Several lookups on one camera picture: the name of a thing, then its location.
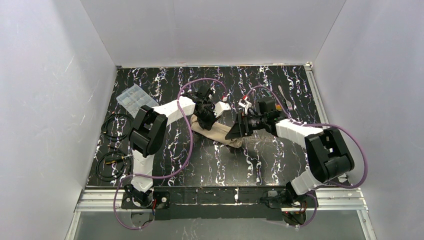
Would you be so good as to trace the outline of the beige cloth napkin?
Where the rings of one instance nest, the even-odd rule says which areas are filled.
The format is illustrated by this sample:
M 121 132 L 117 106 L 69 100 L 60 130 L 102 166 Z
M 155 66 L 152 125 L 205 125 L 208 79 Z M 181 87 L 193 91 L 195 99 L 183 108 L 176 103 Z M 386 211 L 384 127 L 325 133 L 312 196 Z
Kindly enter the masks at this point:
M 212 125 L 212 128 L 210 130 L 206 130 L 200 127 L 200 123 L 198 121 L 198 118 L 193 114 L 190 118 L 190 126 L 191 130 L 203 135 L 204 137 L 219 142 L 221 144 L 224 144 L 226 146 L 230 146 L 233 148 L 240 148 L 243 143 L 242 138 L 234 138 L 234 139 L 225 139 L 226 135 L 231 130 L 231 127 L 221 124 L 219 122 L 215 122 Z

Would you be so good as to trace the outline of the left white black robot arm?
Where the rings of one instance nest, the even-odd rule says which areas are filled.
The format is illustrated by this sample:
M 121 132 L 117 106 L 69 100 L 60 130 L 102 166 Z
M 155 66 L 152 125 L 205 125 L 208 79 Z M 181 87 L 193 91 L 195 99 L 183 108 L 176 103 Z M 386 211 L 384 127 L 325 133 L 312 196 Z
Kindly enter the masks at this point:
M 227 98 L 213 102 L 213 91 L 202 86 L 193 93 L 180 94 L 177 100 L 150 107 L 143 105 L 133 123 L 129 143 L 133 157 L 133 187 L 146 193 L 153 186 L 153 163 L 155 154 L 163 145 L 167 127 L 179 119 L 195 115 L 204 130 L 211 130 L 223 112 L 230 110 Z

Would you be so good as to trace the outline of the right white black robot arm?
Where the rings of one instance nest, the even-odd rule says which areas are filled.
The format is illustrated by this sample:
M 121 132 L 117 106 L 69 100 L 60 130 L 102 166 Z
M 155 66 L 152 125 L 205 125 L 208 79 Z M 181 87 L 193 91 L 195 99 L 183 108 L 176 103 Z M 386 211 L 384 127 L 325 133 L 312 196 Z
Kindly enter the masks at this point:
M 259 111 L 249 107 L 237 113 L 225 139 L 248 137 L 256 130 L 266 130 L 305 148 L 309 167 L 286 184 L 286 196 L 296 198 L 354 169 L 355 163 L 341 132 L 300 125 L 286 118 L 276 108 L 276 101 L 266 97 L 257 102 Z

